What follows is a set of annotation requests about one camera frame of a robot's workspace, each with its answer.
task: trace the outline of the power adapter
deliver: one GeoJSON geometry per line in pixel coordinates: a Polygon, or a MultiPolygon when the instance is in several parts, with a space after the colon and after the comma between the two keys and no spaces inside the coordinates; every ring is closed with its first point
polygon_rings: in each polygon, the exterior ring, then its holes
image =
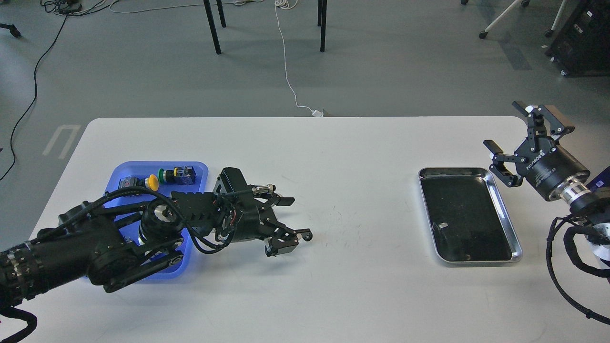
{"type": "Polygon", "coordinates": [[[69,8],[67,8],[67,9],[60,9],[60,10],[57,11],[57,13],[59,13],[59,14],[72,14],[72,13],[76,13],[76,12],[80,12],[80,11],[82,11],[82,4],[72,3],[69,8]]]}

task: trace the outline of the white cable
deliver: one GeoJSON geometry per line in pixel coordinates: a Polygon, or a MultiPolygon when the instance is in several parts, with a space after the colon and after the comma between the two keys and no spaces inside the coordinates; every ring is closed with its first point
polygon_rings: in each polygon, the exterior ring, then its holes
{"type": "Polygon", "coordinates": [[[315,111],[312,110],[311,108],[307,107],[307,106],[300,106],[299,102],[296,100],[296,93],[295,90],[292,89],[292,86],[290,85],[290,81],[288,80],[288,65],[286,63],[286,43],[284,41],[284,34],[282,33],[282,28],[279,27],[279,17],[278,17],[278,7],[279,6],[275,6],[275,17],[278,19],[278,29],[279,29],[279,34],[282,36],[282,46],[284,47],[284,71],[285,71],[285,75],[286,75],[286,82],[288,82],[288,87],[290,87],[290,90],[292,91],[292,93],[295,95],[295,104],[297,107],[299,108],[304,108],[304,109],[309,109],[311,111],[311,113],[313,114],[315,111]]]}
{"type": "MultiPolygon", "coordinates": [[[[122,11],[115,11],[114,9],[112,9],[112,6],[119,1],[121,1],[121,0],[114,0],[114,2],[110,4],[110,6],[108,8],[110,9],[111,12],[120,13],[120,14],[132,14],[132,13],[142,13],[142,12],[149,12],[149,11],[156,11],[156,10],[177,9],[180,7],[193,7],[193,6],[203,6],[204,5],[204,4],[176,5],[176,6],[169,6],[169,7],[156,7],[156,8],[152,8],[152,9],[122,12],[122,11]]],[[[223,5],[243,6],[249,2],[263,2],[263,1],[265,1],[265,0],[233,0],[232,2],[223,2],[223,5]]]]}
{"type": "Polygon", "coordinates": [[[275,7],[279,7],[282,10],[290,10],[290,9],[294,8],[294,6],[296,6],[296,4],[298,4],[298,3],[299,3],[299,0],[296,0],[295,4],[291,6],[288,3],[288,0],[275,0],[275,7]]]}

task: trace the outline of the floor marking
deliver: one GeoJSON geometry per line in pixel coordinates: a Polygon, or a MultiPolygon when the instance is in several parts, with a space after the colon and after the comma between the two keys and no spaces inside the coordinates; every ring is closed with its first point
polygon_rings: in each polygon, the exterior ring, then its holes
{"type": "Polygon", "coordinates": [[[57,128],[57,130],[55,130],[55,133],[53,133],[53,136],[51,137],[51,140],[49,141],[49,143],[47,143],[45,150],[42,152],[42,155],[47,156],[51,152],[51,149],[53,149],[55,142],[57,141],[57,139],[59,138],[59,135],[62,133],[63,130],[72,130],[72,132],[70,133],[70,136],[68,137],[68,141],[66,142],[66,145],[63,146],[63,150],[59,154],[59,157],[58,157],[59,159],[66,158],[68,151],[70,150],[70,148],[72,147],[72,144],[74,143],[76,134],[78,133],[78,131],[80,129],[81,129],[80,125],[61,125],[61,126],[59,126],[57,128]]]}

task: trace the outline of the cable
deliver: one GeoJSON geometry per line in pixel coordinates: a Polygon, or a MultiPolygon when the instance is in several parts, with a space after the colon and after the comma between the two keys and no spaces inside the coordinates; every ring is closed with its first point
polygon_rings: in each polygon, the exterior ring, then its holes
{"type": "Polygon", "coordinates": [[[275,0],[275,7],[279,7],[282,10],[290,10],[290,9],[293,9],[294,6],[296,6],[296,4],[298,4],[298,3],[299,3],[299,0],[296,0],[295,4],[291,6],[288,3],[288,0],[275,0]]]}
{"type": "Polygon", "coordinates": [[[555,276],[555,272],[553,270],[553,263],[551,262],[551,258],[553,257],[553,240],[555,239],[555,235],[557,234],[559,229],[561,229],[561,227],[564,226],[564,224],[570,223],[572,225],[576,225],[576,223],[574,223],[572,221],[572,218],[573,218],[572,215],[568,215],[564,218],[555,218],[553,220],[553,222],[551,223],[551,227],[548,230],[547,253],[546,253],[548,273],[551,276],[551,280],[553,280],[553,284],[555,285],[555,287],[557,288],[557,290],[559,291],[561,296],[564,297],[564,299],[568,303],[570,303],[570,305],[572,305],[575,309],[582,312],[587,318],[593,318],[601,323],[610,325],[610,318],[604,317],[601,314],[593,312],[593,310],[584,307],[583,305],[578,303],[576,300],[574,300],[572,297],[570,297],[568,295],[568,293],[566,293],[564,291],[564,289],[559,285],[559,281],[557,280],[557,277],[555,276]],[[560,219],[561,219],[561,223],[559,225],[557,225],[557,221],[560,219]]]}
{"type": "Polygon", "coordinates": [[[23,114],[21,115],[19,120],[17,120],[17,122],[15,123],[15,126],[13,127],[13,131],[10,133],[10,152],[13,154],[13,163],[11,163],[9,169],[4,173],[4,175],[2,175],[2,177],[0,178],[0,181],[2,181],[4,179],[4,177],[10,172],[10,170],[15,165],[15,162],[17,161],[17,157],[15,156],[15,147],[13,146],[13,136],[15,135],[15,130],[17,129],[17,125],[19,125],[19,122],[23,119],[23,117],[26,116],[27,112],[32,108],[32,106],[34,105],[34,102],[36,102],[36,99],[38,98],[38,82],[36,80],[36,71],[38,70],[38,65],[40,64],[40,61],[42,60],[42,58],[45,55],[47,55],[47,53],[55,45],[55,42],[57,42],[57,39],[59,38],[59,34],[62,33],[63,26],[66,24],[67,19],[68,19],[68,16],[66,16],[63,19],[62,26],[59,28],[59,31],[57,31],[57,35],[55,36],[55,39],[53,39],[53,43],[51,43],[51,45],[45,51],[45,53],[42,54],[42,56],[40,56],[40,58],[38,59],[38,62],[36,62],[36,66],[34,67],[34,99],[32,99],[30,106],[28,106],[27,109],[25,110],[25,112],[23,112],[23,114]]]}
{"type": "MultiPolygon", "coordinates": [[[[122,12],[122,11],[116,11],[112,8],[112,6],[114,4],[116,4],[117,2],[119,2],[121,0],[114,0],[108,7],[110,7],[110,11],[113,13],[120,13],[120,14],[132,14],[132,13],[142,13],[142,12],[149,12],[149,11],[156,11],[156,10],[167,10],[167,9],[177,9],[180,7],[193,7],[193,6],[203,6],[204,4],[190,4],[190,5],[176,5],[176,6],[168,6],[168,7],[156,7],[156,8],[152,8],[152,9],[144,9],[144,10],[136,10],[136,11],[129,11],[129,12],[122,12]]],[[[233,0],[232,2],[223,2],[223,5],[235,5],[235,6],[243,6],[249,2],[263,2],[264,0],[233,0]]]]}
{"type": "Polygon", "coordinates": [[[288,80],[288,64],[286,62],[286,42],[284,41],[284,34],[282,33],[282,28],[279,25],[278,7],[281,8],[281,9],[284,9],[284,10],[289,10],[289,9],[293,8],[294,6],[296,6],[296,2],[295,2],[294,5],[292,5],[292,7],[288,7],[288,8],[281,7],[282,3],[287,4],[288,2],[286,0],[284,0],[284,1],[276,0],[275,1],[275,17],[278,19],[279,34],[282,36],[282,46],[284,47],[284,72],[285,72],[285,75],[286,75],[286,82],[288,82],[288,87],[290,87],[290,90],[295,95],[295,104],[296,104],[296,106],[299,107],[299,108],[309,109],[311,111],[311,113],[313,114],[315,111],[312,110],[310,107],[299,105],[299,102],[296,100],[296,92],[292,88],[292,86],[290,85],[290,80],[288,80]]]}
{"type": "Polygon", "coordinates": [[[0,315],[4,316],[6,318],[20,319],[27,323],[27,326],[25,328],[21,329],[19,332],[15,333],[15,334],[10,335],[9,337],[3,339],[0,343],[19,342],[19,341],[23,340],[24,338],[28,337],[34,331],[34,329],[36,329],[36,326],[38,325],[38,319],[36,318],[35,315],[31,314],[30,312],[23,311],[22,309],[14,308],[12,306],[1,309],[0,315]]]}
{"type": "Polygon", "coordinates": [[[106,5],[102,8],[99,8],[104,3],[106,3],[106,0],[99,0],[98,3],[96,3],[95,5],[93,5],[92,7],[88,8],[88,9],[80,10],[78,12],[69,12],[68,13],[68,12],[66,12],[66,10],[71,9],[73,4],[68,3],[67,0],[47,0],[45,2],[43,2],[43,0],[40,0],[39,3],[41,6],[43,6],[45,8],[46,13],[53,13],[56,15],[69,15],[69,16],[84,16],[84,15],[92,14],[95,12],[99,12],[103,9],[110,7],[110,5],[106,5]]]}
{"type": "Polygon", "coordinates": [[[112,201],[112,200],[114,200],[116,198],[125,197],[125,196],[128,196],[128,195],[140,195],[140,194],[149,194],[149,195],[154,196],[157,199],[160,199],[161,201],[163,201],[167,205],[167,207],[172,211],[172,213],[176,214],[176,216],[178,217],[178,219],[182,223],[187,225],[187,227],[189,226],[188,221],[184,218],[184,216],[182,215],[182,213],[180,212],[180,210],[178,209],[176,204],[174,202],[172,202],[169,198],[167,198],[165,195],[163,195],[161,193],[158,193],[158,192],[155,192],[153,190],[149,190],[149,189],[144,188],[144,187],[132,186],[132,187],[121,188],[121,189],[115,190],[115,191],[110,192],[110,193],[106,193],[103,197],[101,197],[101,198],[97,199],[96,201],[90,203],[85,208],[80,210],[77,214],[74,214],[68,220],[63,222],[58,227],[50,229],[49,231],[44,232],[43,234],[39,235],[35,239],[32,239],[31,242],[32,242],[32,244],[37,244],[39,242],[42,242],[43,240],[46,240],[48,238],[52,238],[53,236],[56,236],[58,234],[62,234],[63,233],[63,229],[66,226],[71,225],[71,224],[77,222],[80,219],[83,219],[85,216],[87,216],[93,210],[95,210],[96,208],[102,206],[103,204],[106,204],[109,201],[112,201]]]}

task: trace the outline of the chair leg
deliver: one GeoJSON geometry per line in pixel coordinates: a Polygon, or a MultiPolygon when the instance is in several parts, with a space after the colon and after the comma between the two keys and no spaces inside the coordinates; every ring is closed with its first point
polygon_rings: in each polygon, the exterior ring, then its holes
{"type": "Polygon", "coordinates": [[[496,23],[498,23],[498,21],[500,21],[502,18],[504,18],[506,16],[506,14],[508,12],[510,12],[514,7],[519,5],[520,2],[521,2],[521,0],[513,1],[512,4],[504,10],[504,12],[502,12],[500,15],[498,15],[498,18],[494,19],[494,21],[491,24],[489,24],[489,26],[484,30],[484,32],[489,32],[492,29],[492,27],[494,27],[496,25],[496,23]]]}
{"type": "Polygon", "coordinates": [[[218,35],[216,33],[216,25],[214,25],[214,17],[212,16],[212,6],[210,5],[210,0],[203,0],[203,6],[206,8],[207,22],[210,24],[212,40],[214,41],[214,49],[216,50],[216,53],[220,55],[220,44],[218,42],[218,35]]]}
{"type": "Polygon", "coordinates": [[[216,0],[216,5],[218,7],[218,15],[220,16],[220,25],[222,27],[227,27],[227,23],[224,21],[224,10],[222,0],[216,0]]]}
{"type": "Polygon", "coordinates": [[[321,26],[322,30],[320,33],[320,52],[324,52],[326,49],[326,3],[327,0],[320,0],[322,2],[321,8],[321,26]]]}
{"type": "Polygon", "coordinates": [[[565,8],[566,2],[567,2],[567,0],[563,0],[561,2],[561,5],[559,6],[559,11],[557,12],[557,16],[555,17],[555,21],[553,22],[553,26],[551,27],[551,31],[555,31],[555,29],[557,28],[557,23],[559,22],[561,15],[564,13],[564,8],[565,8]]]}

